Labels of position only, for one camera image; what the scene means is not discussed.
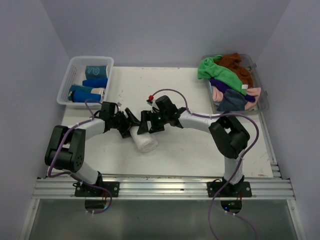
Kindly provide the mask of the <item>white towel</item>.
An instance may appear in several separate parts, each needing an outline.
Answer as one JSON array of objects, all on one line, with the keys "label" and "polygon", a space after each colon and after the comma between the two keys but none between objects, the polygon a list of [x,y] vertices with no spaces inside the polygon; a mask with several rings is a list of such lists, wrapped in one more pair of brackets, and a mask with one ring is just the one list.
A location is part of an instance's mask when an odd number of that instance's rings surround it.
[{"label": "white towel", "polygon": [[141,153],[149,153],[155,150],[159,145],[156,137],[153,136],[152,134],[149,134],[148,132],[143,134],[138,134],[138,130],[139,130],[138,126],[133,126],[130,129],[130,135],[137,149]]}]

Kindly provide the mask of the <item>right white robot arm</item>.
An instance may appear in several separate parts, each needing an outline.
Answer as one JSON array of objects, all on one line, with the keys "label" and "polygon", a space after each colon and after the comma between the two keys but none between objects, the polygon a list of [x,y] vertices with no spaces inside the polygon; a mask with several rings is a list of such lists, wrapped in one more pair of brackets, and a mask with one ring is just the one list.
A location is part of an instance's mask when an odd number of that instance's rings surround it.
[{"label": "right white robot arm", "polygon": [[241,154],[248,146],[250,135],[235,116],[192,113],[187,107],[178,108],[166,95],[158,99],[151,95],[147,103],[152,110],[141,112],[139,135],[162,132],[166,124],[210,134],[224,156],[223,192],[232,197],[241,190],[240,183],[244,181]]}]

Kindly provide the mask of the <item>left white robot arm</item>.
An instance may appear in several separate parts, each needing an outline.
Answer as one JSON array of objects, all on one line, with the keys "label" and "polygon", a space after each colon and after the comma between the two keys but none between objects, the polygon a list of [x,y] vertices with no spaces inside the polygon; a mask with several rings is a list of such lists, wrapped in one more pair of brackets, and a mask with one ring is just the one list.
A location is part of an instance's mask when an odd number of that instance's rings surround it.
[{"label": "left white robot arm", "polygon": [[128,138],[132,135],[130,130],[138,127],[140,121],[128,108],[119,110],[114,102],[104,101],[98,111],[90,113],[88,120],[53,128],[44,161],[49,178],[69,175],[86,185],[87,192],[96,197],[103,193],[104,184],[101,173],[85,162],[86,141],[112,129]]}]

